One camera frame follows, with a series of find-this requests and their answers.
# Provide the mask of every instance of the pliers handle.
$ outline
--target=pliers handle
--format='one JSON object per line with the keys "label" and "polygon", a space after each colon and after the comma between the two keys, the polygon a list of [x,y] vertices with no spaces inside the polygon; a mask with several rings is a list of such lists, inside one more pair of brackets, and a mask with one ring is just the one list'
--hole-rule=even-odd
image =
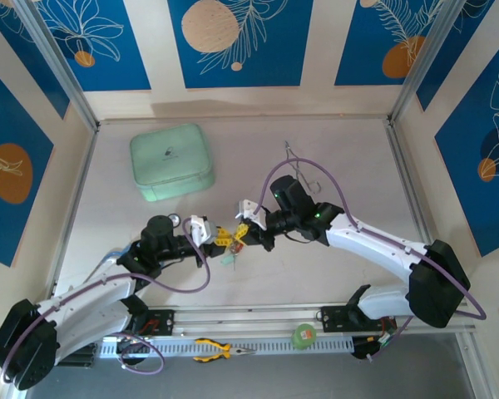
{"label": "pliers handle", "polygon": [[209,338],[198,338],[195,340],[195,343],[198,343],[198,344],[203,343],[203,344],[211,345],[213,347],[219,348],[222,351],[221,353],[217,353],[215,355],[208,356],[208,357],[200,357],[200,356],[194,357],[194,360],[196,360],[199,363],[208,363],[208,362],[213,362],[214,360],[218,360],[218,359],[229,359],[231,357],[231,354],[230,354],[231,344],[230,343],[223,344],[223,343],[219,343],[217,341],[213,341],[212,339],[209,339]]}

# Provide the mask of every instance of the green tape roll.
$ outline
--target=green tape roll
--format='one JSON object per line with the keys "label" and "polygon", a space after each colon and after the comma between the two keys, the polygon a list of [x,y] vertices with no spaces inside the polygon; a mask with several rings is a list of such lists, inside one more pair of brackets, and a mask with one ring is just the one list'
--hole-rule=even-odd
{"label": "green tape roll", "polygon": [[294,348],[303,350],[310,347],[316,341],[316,330],[310,324],[304,323],[296,328],[292,334],[292,345]]}

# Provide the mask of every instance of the white floor panel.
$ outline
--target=white floor panel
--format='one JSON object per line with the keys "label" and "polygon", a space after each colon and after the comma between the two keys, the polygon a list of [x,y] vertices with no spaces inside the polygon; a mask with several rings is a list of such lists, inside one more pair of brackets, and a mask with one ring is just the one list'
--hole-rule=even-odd
{"label": "white floor panel", "polygon": [[[269,170],[285,159],[284,141],[294,152],[315,160],[338,179],[353,214],[380,229],[417,239],[393,155],[377,120],[262,119],[196,121],[206,133],[215,162],[216,183],[210,189],[148,203],[135,187],[130,140],[143,132],[174,123],[103,125],[83,190],[72,235],[62,265],[57,293],[82,283],[108,251],[136,239],[148,219],[176,212],[182,218],[206,214],[217,224],[234,229],[235,204],[257,200]],[[307,179],[323,189],[317,201],[340,205],[325,176],[302,165]],[[285,166],[278,174],[292,173]],[[271,195],[264,204],[274,210]],[[235,268],[221,258],[210,261],[210,286],[192,295],[148,288],[144,299],[152,306],[243,305],[342,302],[365,283],[391,283],[395,278],[369,261],[321,244],[297,244],[276,239],[275,250],[245,248]],[[195,261],[168,268],[159,279],[178,288],[202,284],[205,271]]]}

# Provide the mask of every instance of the yellow pliers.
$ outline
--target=yellow pliers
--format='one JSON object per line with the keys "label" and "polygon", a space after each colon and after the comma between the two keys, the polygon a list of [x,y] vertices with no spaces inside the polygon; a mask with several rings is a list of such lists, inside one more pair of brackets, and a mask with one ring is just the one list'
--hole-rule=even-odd
{"label": "yellow pliers", "polygon": [[209,363],[218,359],[229,359],[231,358],[231,356],[252,355],[255,353],[254,350],[248,349],[247,347],[231,347],[230,343],[219,343],[209,338],[198,338],[195,340],[195,343],[212,345],[213,347],[217,347],[222,351],[221,353],[217,353],[209,357],[194,357],[194,360],[199,363]]}

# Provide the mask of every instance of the mint green case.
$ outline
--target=mint green case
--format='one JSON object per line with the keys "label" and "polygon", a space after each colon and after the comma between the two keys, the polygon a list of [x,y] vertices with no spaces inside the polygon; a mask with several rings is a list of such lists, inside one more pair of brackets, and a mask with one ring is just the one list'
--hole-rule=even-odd
{"label": "mint green case", "polygon": [[131,140],[136,186],[147,201],[204,190],[215,182],[207,139],[198,125],[181,125]]}

